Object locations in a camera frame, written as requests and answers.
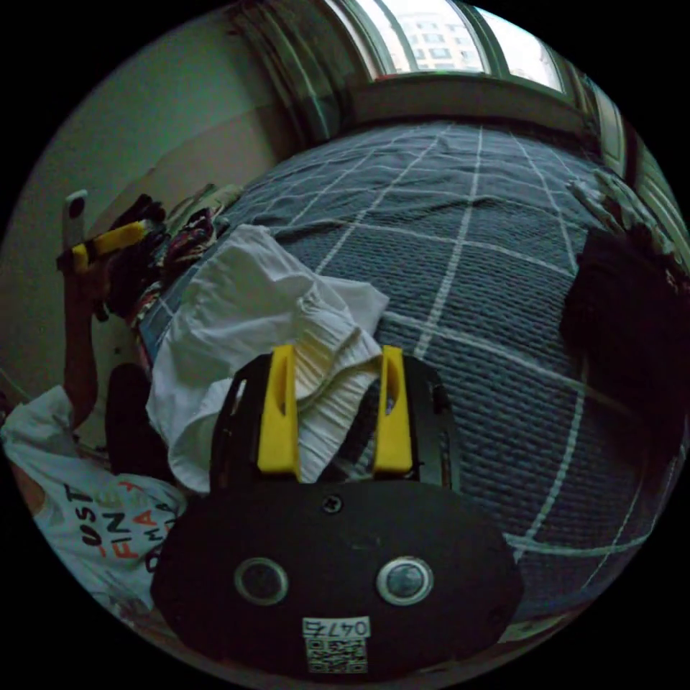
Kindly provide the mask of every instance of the white shirt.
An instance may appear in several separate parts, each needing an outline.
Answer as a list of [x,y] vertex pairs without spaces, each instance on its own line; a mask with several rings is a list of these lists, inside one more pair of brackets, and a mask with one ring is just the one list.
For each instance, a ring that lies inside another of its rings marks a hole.
[[158,479],[80,458],[72,416],[61,386],[20,405],[0,429],[5,454],[45,492],[34,520],[77,581],[119,617],[151,610],[157,555],[186,500]]

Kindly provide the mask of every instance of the black bag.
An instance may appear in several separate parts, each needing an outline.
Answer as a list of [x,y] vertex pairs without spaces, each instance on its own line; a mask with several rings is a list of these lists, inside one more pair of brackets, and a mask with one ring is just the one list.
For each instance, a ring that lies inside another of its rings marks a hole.
[[561,335],[587,354],[605,392],[648,424],[653,458],[666,463],[679,451],[688,408],[685,302],[625,236],[591,230],[578,264]]

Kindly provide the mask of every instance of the window frame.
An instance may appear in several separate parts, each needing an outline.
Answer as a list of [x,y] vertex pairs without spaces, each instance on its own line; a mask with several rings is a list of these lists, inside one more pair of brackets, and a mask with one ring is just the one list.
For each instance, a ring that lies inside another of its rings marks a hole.
[[[397,25],[400,28],[400,42],[405,51],[405,56],[410,62],[410,66],[414,67],[416,71],[409,73],[397,73],[395,66],[392,64],[390,54],[387,46],[379,32],[375,27],[373,21],[357,0],[321,0],[326,6],[331,7],[331,11],[336,15],[342,28],[351,35],[351,42],[353,47],[360,52],[360,60],[362,67],[366,70],[369,82],[375,82],[387,76],[395,76],[396,78],[413,77],[415,74],[428,71],[422,69],[414,54],[415,48],[426,47],[424,41],[419,40],[419,36],[414,34],[407,34],[403,29],[403,24],[408,20],[404,19],[400,22],[394,15],[395,23],[391,22],[393,26]],[[386,5],[385,0],[375,0],[377,5],[385,6],[385,14],[391,12]],[[556,75],[561,82],[563,91],[544,86],[539,82],[532,81],[524,77],[513,75],[508,68],[503,49],[498,42],[494,32],[488,25],[484,17],[479,13],[479,10],[469,4],[465,4],[460,0],[446,0],[450,7],[454,10],[458,17],[458,24],[464,26],[469,33],[469,36],[474,43],[474,48],[479,54],[479,60],[482,64],[483,71],[475,70],[458,70],[458,77],[471,79],[497,79],[508,83],[518,84],[523,87],[546,94],[551,98],[555,98],[561,103],[568,104],[574,107],[581,113],[584,113],[590,118],[596,118],[596,109],[592,108],[592,104],[587,97],[587,85],[583,83],[578,70],[567,60],[562,58],[556,51],[552,50],[539,37],[535,37],[539,43],[542,44],[546,54],[551,59],[551,62],[556,70]],[[417,38],[417,42],[413,43],[412,38]],[[366,46],[366,50],[362,51],[361,46]],[[429,44],[436,46],[448,46],[447,42]]]
[[461,17],[466,17],[467,21],[471,23],[473,30],[479,38],[479,42],[484,45],[486,44],[487,50],[487,61],[489,63],[489,68],[491,70],[492,76],[495,76],[504,81],[512,81],[513,83],[523,84],[524,86],[529,86],[541,93],[547,93],[549,96],[558,98],[561,101],[565,101],[571,105],[578,105],[579,99],[576,92],[575,86],[572,81],[571,71],[565,62],[565,60],[558,55],[554,50],[552,50],[544,41],[538,36],[535,36],[537,41],[541,43],[546,54],[551,59],[553,68],[556,70],[556,76],[561,83],[563,91],[557,91],[556,89],[544,86],[538,81],[533,81],[525,77],[520,77],[518,75],[512,74],[510,68],[508,67],[508,62],[505,59],[505,54],[501,48],[501,44],[496,38],[496,34],[493,32],[492,28],[489,26],[487,20],[482,16],[479,10],[472,5],[463,4],[462,8],[458,6],[454,0],[447,0],[447,2],[453,7],[453,9]]

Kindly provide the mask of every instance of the bedroom wall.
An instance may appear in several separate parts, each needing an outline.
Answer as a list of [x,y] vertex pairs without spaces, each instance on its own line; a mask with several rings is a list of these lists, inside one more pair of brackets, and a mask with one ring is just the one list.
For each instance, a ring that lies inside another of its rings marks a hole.
[[[94,88],[37,162],[0,248],[0,388],[14,402],[62,379],[55,257],[66,195],[88,191],[86,227],[93,233],[142,191],[170,208],[207,182],[247,183],[295,152],[297,139],[267,76],[226,29],[217,11],[143,48]],[[98,412],[110,369],[134,352],[116,318],[94,326],[94,341]]]

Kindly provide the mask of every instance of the person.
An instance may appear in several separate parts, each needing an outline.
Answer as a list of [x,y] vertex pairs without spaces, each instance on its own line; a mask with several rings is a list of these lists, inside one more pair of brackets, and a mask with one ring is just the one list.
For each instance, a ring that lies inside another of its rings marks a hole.
[[165,536],[187,507],[148,423],[141,367],[111,374],[106,445],[111,471],[80,457],[75,430],[98,398],[92,321],[109,289],[107,262],[64,277],[61,385],[18,405],[0,428],[4,455],[35,524],[77,581],[124,622],[154,608],[150,587]]

